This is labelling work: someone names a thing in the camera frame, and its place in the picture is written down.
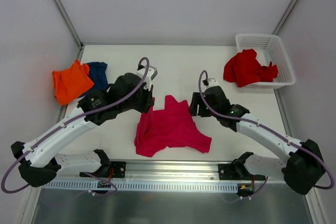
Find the folded cloth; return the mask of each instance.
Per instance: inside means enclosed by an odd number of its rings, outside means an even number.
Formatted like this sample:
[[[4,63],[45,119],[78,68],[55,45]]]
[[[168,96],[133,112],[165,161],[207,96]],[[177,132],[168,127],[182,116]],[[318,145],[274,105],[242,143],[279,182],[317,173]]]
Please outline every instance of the folded cloth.
[[[243,87],[254,82],[272,82],[278,76],[277,65],[261,66],[256,59],[257,52],[253,49],[243,50],[224,67],[224,80],[237,83],[238,87]]]
[[[89,71],[87,64],[81,65],[79,60],[75,60],[69,69],[52,72],[55,97],[59,104],[68,104],[93,86]]]
[[[90,67],[89,78],[94,82],[94,85],[82,96],[93,90],[105,90],[108,86],[107,77],[105,74],[107,64],[105,62],[89,62],[86,64]]]
[[[198,131],[186,100],[177,102],[167,95],[164,110],[153,111],[151,107],[148,114],[141,114],[134,144],[137,154],[146,157],[166,147],[191,147],[207,153],[211,138]]]

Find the white wall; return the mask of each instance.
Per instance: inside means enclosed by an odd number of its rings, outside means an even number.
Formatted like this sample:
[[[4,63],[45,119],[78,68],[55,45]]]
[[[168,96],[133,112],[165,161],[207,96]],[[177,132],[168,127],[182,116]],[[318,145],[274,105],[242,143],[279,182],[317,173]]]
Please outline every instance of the white wall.
[[[28,142],[55,123],[51,72],[78,49],[52,0],[0,0],[0,177],[14,161],[10,145]],[[22,186],[17,169],[8,189]],[[1,223],[14,223],[22,194],[0,193]]]
[[[83,42],[234,45],[272,33],[290,0],[61,0]]]
[[[297,83],[280,89],[293,134],[318,142],[336,176],[336,2],[300,0],[280,36]],[[324,176],[320,184],[328,185]],[[336,189],[320,190],[330,223],[336,219]]]

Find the dark red cloth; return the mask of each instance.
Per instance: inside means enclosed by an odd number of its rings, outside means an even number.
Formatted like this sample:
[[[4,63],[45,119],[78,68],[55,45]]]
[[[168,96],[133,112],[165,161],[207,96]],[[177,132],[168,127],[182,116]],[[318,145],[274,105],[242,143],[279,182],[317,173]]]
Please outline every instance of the dark red cloth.
[[[207,153],[211,138],[198,131],[186,100],[177,102],[167,95],[164,110],[153,111],[151,107],[148,114],[141,114],[134,144],[137,154],[146,157],[166,147],[191,147]]]
[[[224,80],[237,83],[238,87],[248,84],[267,81],[272,82],[278,76],[277,65],[261,66],[258,62],[257,52],[253,49],[239,52],[224,67]]]

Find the plastic basket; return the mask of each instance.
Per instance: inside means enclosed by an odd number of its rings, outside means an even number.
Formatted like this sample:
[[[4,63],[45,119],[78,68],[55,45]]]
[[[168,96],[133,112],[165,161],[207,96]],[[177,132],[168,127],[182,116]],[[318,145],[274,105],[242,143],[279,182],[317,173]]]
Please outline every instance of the plastic basket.
[[[278,67],[278,77],[273,82],[255,82],[247,87],[278,89],[295,83],[292,65],[285,47],[279,36],[269,34],[237,34],[236,44],[238,52],[243,49],[254,49],[257,60],[268,66],[270,62]]]

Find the gray floor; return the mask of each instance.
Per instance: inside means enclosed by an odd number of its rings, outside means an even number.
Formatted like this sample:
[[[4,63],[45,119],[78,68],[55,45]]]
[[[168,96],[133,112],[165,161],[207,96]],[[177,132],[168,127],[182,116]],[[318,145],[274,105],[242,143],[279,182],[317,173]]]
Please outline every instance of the gray floor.
[[[308,224],[312,223],[304,196],[283,185],[266,185],[251,201],[225,203],[218,193],[119,191],[108,197],[80,191],[43,189],[34,224]],[[235,195],[222,194],[227,200]]]

